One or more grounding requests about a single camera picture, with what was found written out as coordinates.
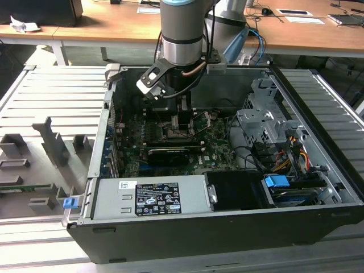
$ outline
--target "blue cable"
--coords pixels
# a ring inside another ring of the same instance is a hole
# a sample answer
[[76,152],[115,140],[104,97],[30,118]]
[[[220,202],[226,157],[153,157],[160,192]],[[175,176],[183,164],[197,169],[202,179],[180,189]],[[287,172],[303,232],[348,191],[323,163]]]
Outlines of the blue cable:
[[258,34],[258,33],[256,33],[254,30],[252,30],[251,28],[249,29],[252,33],[254,33],[255,34],[255,36],[257,36],[258,37],[258,39],[259,39],[259,41],[260,41],[260,44],[261,44],[261,51],[260,51],[260,55],[259,55],[259,59],[258,59],[258,61],[255,63],[255,66],[257,66],[258,65],[258,63],[259,63],[259,61],[261,60],[261,58],[262,58],[262,56],[263,56],[263,52],[264,52],[264,45],[263,45],[263,40],[262,40],[262,37]]

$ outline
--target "table leg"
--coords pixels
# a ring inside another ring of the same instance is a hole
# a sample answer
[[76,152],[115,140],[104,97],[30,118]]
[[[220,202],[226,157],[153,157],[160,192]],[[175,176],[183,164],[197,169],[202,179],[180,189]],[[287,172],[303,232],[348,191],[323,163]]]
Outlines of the table leg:
[[57,60],[58,65],[69,65],[64,47],[57,44],[57,45],[53,45],[52,49],[53,49],[53,53],[56,55],[56,60]]
[[107,61],[109,59],[107,57],[106,47],[101,47],[101,55],[102,55],[102,60],[103,61]]

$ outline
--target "red wire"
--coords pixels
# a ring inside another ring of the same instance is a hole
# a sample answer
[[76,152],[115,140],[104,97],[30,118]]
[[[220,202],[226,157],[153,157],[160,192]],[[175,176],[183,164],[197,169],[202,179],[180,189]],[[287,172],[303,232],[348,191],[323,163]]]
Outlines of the red wire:
[[276,157],[276,160],[275,160],[275,164],[276,165],[278,165],[278,157],[279,157],[279,155],[284,155],[286,152],[284,152],[284,151],[281,151],[281,152],[279,152],[278,154],[277,154],[277,157]]

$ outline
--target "sticker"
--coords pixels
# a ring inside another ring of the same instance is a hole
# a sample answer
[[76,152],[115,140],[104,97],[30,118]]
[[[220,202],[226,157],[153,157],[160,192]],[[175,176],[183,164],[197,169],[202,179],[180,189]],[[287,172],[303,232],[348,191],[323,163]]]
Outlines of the sticker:
[[178,183],[136,185],[135,197],[137,216],[182,213]]
[[120,181],[119,189],[135,189],[137,181]]

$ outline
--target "paper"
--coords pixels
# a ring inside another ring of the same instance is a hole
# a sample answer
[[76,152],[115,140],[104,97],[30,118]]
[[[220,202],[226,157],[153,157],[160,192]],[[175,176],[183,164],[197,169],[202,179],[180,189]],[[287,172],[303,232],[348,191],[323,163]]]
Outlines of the paper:
[[302,17],[292,17],[285,16],[285,18],[291,23],[306,23],[306,24],[325,24],[323,21],[317,18],[302,18]]
[[36,23],[23,23],[14,19],[12,16],[10,26],[18,32],[25,33],[29,31],[38,31],[40,28]]
[[160,14],[160,9],[154,9],[152,7],[139,7],[136,13]]

